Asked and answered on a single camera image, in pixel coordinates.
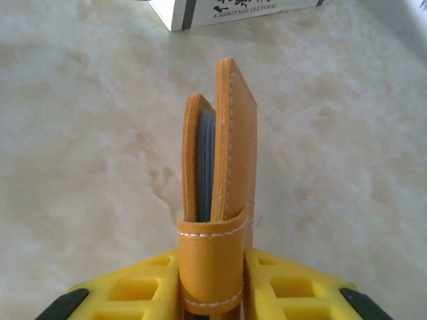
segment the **yellow clamp jaw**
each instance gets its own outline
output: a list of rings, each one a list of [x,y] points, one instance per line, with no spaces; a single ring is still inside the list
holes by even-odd
[[[187,100],[179,249],[77,285],[36,320],[391,320],[353,284],[252,248],[257,107],[233,59],[217,102]]]

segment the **leather strap loop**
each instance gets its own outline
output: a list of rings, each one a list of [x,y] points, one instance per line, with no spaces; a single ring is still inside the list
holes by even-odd
[[[179,278],[185,309],[196,315],[225,313],[240,304],[243,253],[252,226],[245,207],[215,223],[178,221]]]

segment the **marble surface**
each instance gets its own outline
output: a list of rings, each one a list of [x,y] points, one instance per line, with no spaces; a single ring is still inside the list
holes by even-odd
[[[1,4],[0,319],[177,245],[187,95],[258,101],[256,247],[427,314],[427,66],[356,1],[168,33],[147,3]]]

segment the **white box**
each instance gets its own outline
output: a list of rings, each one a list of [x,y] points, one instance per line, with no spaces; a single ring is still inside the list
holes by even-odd
[[[169,31],[319,6],[328,0],[151,0]]]

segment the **leather flap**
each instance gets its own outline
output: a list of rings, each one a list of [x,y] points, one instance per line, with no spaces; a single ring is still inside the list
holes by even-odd
[[[217,66],[216,146],[211,221],[235,217],[250,204],[254,216],[257,105],[233,59]],[[249,230],[248,247],[252,246]]]

